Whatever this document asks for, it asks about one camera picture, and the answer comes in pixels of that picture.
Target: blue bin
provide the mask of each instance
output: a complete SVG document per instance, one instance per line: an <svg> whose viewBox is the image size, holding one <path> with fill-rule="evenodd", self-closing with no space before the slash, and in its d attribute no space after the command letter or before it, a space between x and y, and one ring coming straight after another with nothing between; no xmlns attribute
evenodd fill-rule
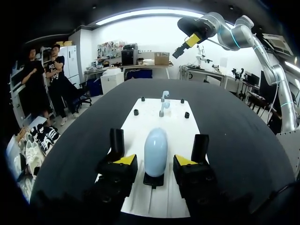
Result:
<svg viewBox="0 0 300 225"><path fill-rule="evenodd" d="M138 71L130 71L127 73L127 80L131 78L152 78L152 69L141 69Z"/></svg>
<svg viewBox="0 0 300 225"><path fill-rule="evenodd" d="M101 86L101 80L97 80L96 79L90 79L87 81L87 87L88 90L90 91L90 96L98 96L98 95L103 95L103 91L102 91L102 86Z"/></svg>

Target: light blue egg-shaped object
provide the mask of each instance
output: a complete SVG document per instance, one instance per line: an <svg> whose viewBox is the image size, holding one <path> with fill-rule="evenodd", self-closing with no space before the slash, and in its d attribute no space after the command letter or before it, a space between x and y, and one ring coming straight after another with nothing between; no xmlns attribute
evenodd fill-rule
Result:
<svg viewBox="0 0 300 225"><path fill-rule="evenodd" d="M168 156L166 132L161 128L150 131L144 147L145 172L151 177L159 177L165 172Z"/></svg>

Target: office chair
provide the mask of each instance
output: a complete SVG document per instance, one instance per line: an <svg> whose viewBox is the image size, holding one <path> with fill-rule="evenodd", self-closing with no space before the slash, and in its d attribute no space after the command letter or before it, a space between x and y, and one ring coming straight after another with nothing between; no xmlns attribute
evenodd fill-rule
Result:
<svg viewBox="0 0 300 225"><path fill-rule="evenodd" d="M81 88L77 89L77 97L73 100L73 104L75 107L75 111L78 113L79 107L82 106L83 103L87 103L90 106L92 105L92 99L87 96L87 92L89 91L86 85L86 82L79 84Z"/></svg>

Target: man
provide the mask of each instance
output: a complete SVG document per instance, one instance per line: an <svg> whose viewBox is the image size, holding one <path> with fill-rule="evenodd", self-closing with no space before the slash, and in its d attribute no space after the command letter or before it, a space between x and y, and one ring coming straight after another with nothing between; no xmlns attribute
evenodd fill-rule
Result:
<svg viewBox="0 0 300 225"><path fill-rule="evenodd" d="M49 119L49 101L44 88L42 63L35 60L36 50L30 49L29 60L23 69L22 84L26 85L31 115L34 117L42 114L47 119L47 126L51 126Z"/></svg>
<svg viewBox="0 0 300 225"><path fill-rule="evenodd" d="M50 78L50 84L55 89L59 96L67 102L68 108L76 119L79 115L75 112L73 100L77 94L77 88L65 77L64 64L65 58L58 56L60 52L60 45L54 45L51 50L51 61L46 67L46 77ZM63 106L58 106L57 109L62 117L61 126L67 121L67 116Z"/></svg>

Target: black t-shirt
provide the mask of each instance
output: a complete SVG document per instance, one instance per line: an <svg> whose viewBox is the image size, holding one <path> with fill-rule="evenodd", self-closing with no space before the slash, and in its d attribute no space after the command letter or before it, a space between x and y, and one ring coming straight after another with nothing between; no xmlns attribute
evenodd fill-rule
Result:
<svg viewBox="0 0 300 225"><path fill-rule="evenodd" d="M59 81L61 81L63 79L63 77L65 76L64 74L64 65L65 65L65 57L63 56L58 56L55 60L57 63L62 63L62 71L59 72L59 73L56 73L55 75L53 75L51 78L50 78L50 83L51 84L56 84L58 83ZM46 72L53 72L55 71L56 68L54 66L54 62L50 61L48 64L47 64L47 67L46 67Z"/></svg>
<svg viewBox="0 0 300 225"><path fill-rule="evenodd" d="M43 80L44 68L40 61L35 60L26 62L23 69L23 78L26 77L33 69L37 69L37 71L32 74L26 82L26 89L30 92L45 90Z"/></svg>

